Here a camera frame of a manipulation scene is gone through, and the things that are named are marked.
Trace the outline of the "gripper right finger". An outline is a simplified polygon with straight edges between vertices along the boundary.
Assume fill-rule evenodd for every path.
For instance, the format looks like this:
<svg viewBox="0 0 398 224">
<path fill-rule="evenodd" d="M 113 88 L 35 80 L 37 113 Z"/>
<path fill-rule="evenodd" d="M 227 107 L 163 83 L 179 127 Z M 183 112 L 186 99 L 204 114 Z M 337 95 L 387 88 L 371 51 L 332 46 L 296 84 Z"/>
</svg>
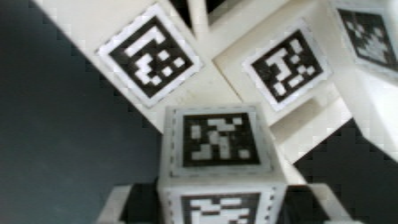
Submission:
<svg viewBox="0 0 398 224">
<path fill-rule="evenodd" d="M 325 184 L 291 185 L 282 202 L 282 224 L 362 224 Z"/>
</svg>

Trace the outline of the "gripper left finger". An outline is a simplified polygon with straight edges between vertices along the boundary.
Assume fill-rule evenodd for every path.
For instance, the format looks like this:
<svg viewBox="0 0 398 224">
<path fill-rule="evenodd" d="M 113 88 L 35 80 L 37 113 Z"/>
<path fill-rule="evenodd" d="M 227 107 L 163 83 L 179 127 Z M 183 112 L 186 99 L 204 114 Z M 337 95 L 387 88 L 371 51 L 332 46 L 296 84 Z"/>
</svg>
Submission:
<svg viewBox="0 0 398 224">
<path fill-rule="evenodd" d="M 117 185 L 111 188 L 95 224 L 159 224 L 152 183 Z"/>
</svg>

